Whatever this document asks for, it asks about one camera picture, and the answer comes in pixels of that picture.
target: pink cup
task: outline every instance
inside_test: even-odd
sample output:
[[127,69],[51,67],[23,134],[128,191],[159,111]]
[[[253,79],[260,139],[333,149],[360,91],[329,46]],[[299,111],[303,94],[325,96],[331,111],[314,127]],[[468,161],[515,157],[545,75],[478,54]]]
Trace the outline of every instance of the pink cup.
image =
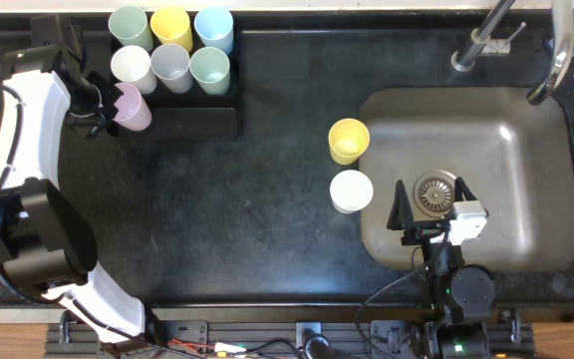
[[124,93],[115,102],[115,122],[128,130],[142,131],[151,123],[151,112],[139,89],[128,83],[115,84]]

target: faucet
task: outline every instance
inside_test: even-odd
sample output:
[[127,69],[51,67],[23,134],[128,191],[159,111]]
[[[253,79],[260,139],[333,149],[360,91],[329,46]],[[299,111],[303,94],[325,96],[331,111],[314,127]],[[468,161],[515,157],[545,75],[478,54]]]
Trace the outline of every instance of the faucet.
[[[470,71],[478,56],[507,55],[510,51],[510,40],[524,27],[524,24],[508,40],[492,40],[490,34],[506,15],[515,0],[499,0],[479,28],[473,29],[461,52],[451,56],[451,63],[456,70]],[[573,5],[570,0],[551,0],[555,47],[553,59],[546,79],[541,85],[533,88],[526,100],[531,105],[539,105],[559,86],[568,71],[574,51]]]

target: wooden surface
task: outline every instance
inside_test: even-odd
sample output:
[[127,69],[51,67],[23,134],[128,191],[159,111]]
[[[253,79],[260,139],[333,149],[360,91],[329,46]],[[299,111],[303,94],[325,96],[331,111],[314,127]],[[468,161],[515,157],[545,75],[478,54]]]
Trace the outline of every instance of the wooden surface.
[[[534,324],[538,352],[574,359],[574,323]],[[0,324],[0,359],[43,358],[46,324]]]

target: sink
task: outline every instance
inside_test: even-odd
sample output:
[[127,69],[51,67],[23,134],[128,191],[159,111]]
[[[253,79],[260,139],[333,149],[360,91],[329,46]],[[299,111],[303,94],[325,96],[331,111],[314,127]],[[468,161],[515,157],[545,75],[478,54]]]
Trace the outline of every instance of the sink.
[[[574,168],[564,111],[526,102],[528,89],[386,89],[363,105],[371,143],[360,171],[374,185],[362,210],[365,247],[380,263],[411,268],[413,247],[387,230],[397,180],[416,220],[435,219],[462,177],[489,213],[467,263],[493,270],[563,270],[574,262]],[[416,263],[422,256],[417,253]]]

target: drain strainer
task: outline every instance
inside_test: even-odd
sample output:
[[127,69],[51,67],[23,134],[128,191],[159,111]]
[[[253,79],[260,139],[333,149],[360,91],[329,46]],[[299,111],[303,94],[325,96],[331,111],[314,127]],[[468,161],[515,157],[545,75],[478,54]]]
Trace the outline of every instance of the drain strainer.
[[418,207],[426,214],[440,217],[454,201],[455,176],[446,171],[433,171],[416,181],[414,198]]

